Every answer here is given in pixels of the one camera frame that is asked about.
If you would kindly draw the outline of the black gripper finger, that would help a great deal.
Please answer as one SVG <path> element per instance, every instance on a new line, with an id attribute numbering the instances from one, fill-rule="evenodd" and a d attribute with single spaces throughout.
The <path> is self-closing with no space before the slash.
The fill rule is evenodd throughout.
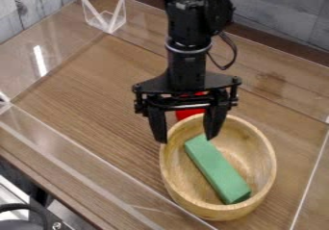
<path id="1" fill-rule="evenodd" d="M 157 107 L 149 106 L 149 125 L 154 135 L 154 139 L 167 142 L 167 122 L 165 112 Z"/>
<path id="2" fill-rule="evenodd" d="M 212 140 L 220 133 L 222 124 L 230 110 L 229 94 L 226 90 L 213 91 L 213 101 L 206 108 L 204 126 L 208 140 Z"/>

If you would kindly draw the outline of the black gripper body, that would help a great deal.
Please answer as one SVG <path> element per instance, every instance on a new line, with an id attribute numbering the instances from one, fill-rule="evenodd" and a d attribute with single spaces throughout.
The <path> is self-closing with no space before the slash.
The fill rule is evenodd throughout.
<path id="1" fill-rule="evenodd" d="M 169 63 L 165 72 L 135 84 L 135 113 L 150 116 L 170 111 L 205 109 L 206 116 L 226 116 L 238 102 L 238 76 L 206 69 L 212 46 L 178 47 L 166 45 Z"/>

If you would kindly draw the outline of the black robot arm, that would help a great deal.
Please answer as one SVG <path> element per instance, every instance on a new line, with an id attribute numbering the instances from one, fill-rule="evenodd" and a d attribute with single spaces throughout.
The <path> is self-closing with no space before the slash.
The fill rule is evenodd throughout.
<path id="1" fill-rule="evenodd" d="M 167 68 L 153 79 L 133 86 L 135 112 L 149 118 L 154 139 L 167 141 L 166 113 L 202 109 L 206 138 L 221 130 L 228 112 L 238 105 L 242 79 L 209 72 L 213 37 L 228 45 L 234 42 L 224 34 L 233 21 L 230 0 L 163 0 L 169 17 L 166 37 Z"/>

